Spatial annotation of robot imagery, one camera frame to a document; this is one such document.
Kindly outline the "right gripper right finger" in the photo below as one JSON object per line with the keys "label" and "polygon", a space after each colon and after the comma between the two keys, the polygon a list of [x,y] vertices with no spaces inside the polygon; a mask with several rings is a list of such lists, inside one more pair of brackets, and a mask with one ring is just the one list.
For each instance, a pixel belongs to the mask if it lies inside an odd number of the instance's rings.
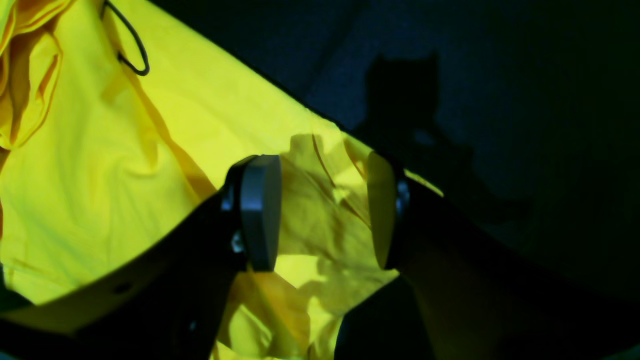
{"label": "right gripper right finger", "polygon": [[378,267],[409,283],[437,360],[639,358],[637,301],[526,260],[387,155],[365,170]]}

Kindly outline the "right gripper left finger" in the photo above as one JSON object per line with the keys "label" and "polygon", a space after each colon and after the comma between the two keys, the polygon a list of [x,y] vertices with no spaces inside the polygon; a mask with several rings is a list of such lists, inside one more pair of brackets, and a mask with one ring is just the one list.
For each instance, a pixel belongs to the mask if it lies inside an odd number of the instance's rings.
{"label": "right gripper left finger", "polygon": [[127,264],[1,315],[3,360],[207,360],[238,273],[275,269],[279,155],[234,164],[219,191]]}

